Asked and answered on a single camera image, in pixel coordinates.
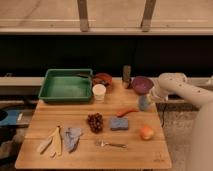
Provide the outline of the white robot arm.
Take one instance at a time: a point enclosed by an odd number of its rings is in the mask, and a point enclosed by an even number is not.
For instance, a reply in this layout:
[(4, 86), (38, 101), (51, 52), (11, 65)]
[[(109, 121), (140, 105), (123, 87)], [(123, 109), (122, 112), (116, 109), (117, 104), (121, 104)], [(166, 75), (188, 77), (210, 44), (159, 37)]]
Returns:
[(185, 171), (213, 171), (213, 91), (188, 84), (183, 73), (162, 73), (150, 93), (157, 100), (177, 94), (199, 109), (193, 122)]

